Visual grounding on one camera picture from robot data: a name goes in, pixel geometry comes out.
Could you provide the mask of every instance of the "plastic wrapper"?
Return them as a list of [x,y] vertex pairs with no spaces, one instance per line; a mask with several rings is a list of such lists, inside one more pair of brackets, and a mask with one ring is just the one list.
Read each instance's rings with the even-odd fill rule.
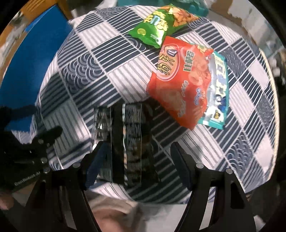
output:
[[[112,108],[95,108],[94,123],[91,132],[91,147],[90,152],[94,150],[99,141],[111,143],[111,126],[113,122]],[[112,154],[109,152],[100,168],[98,178],[112,182]]]
[[167,36],[156,73],[147,85],[149,95],[186,128],[193,129],[207,109],[211,81],[208,56],[213,52]]
[[92,150],[99,141],[110,143],[98,180],[149,185],[159,181],[154,167],[150,121],[152,109],[145,103],[117,103],[95,108]]
[[207,90],[207,109],[198,121],[210,127],[223,129],[229,107],[228,73],[225,58],[214,52],[208,64],[211,82]]
[[143,103],[123,104],[124,181],[133,186],[142,181],[158,182],[151,144],[152,110]]
[[145,44],[160,48],[166,35],[173,34],[187,23],[197,19],[197,16],[170,4],[148,15],[143,22],[129,31],[129,34],[139,38]]

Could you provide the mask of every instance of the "green snack bag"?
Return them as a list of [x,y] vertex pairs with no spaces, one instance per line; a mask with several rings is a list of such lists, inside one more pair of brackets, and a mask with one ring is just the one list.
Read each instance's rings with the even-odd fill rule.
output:
[[129,34],[145,44],[160,48],[166,35],[173,34],[185,24],[197,19],[197,16],[170,4],[148,15],[143,22],[130,30]]

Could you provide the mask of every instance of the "red snack bag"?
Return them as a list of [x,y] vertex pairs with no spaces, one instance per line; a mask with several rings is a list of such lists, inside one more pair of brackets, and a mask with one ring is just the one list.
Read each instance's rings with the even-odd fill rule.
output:
[[167,36],[157,72],[147,85],[149,95],[186,128],[193,129],[206,111],[206,91],[211,81],[208,56],[213,49]]

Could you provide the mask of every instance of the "teal snack bag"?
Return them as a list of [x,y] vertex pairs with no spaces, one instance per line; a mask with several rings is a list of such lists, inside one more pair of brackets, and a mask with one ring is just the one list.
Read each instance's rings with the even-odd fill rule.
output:
[[222,130],[229,108],[229,80],[225,58],[214,51],[209,56],[211,82],[207,90],[207,110],[198,124]]

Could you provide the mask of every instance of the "tablecloth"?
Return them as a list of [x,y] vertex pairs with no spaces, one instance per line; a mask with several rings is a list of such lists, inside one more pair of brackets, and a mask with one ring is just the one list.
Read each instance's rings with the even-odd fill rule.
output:
[[[69,167],[90,152],[95,106],[111,106],[148,98],[146,85],[156,70],[159,49],[128,35],[157,7],[126,6],[91,11],[74,19],[68,35],[44,77],[31,133],[55,125],[63,134],[48,149],[53,169]],[[152,203],[185,203],[190,192],[182,185],[170,157],[178,141],[186,153],[209,169],[230,167],[245,192],[266,182],[273,171],[279,138],[277,93],[268,62],[250,40],[207,18],[188,24],[173,37],[214,48],[227,58],[230,107],[224,130],[197,125],[181,127],[158,105],[153,139],[155,168],[161,182],[149,188],[106,183],[93,189],[121,199]],[[215,189],[210,189],[209,201]]]

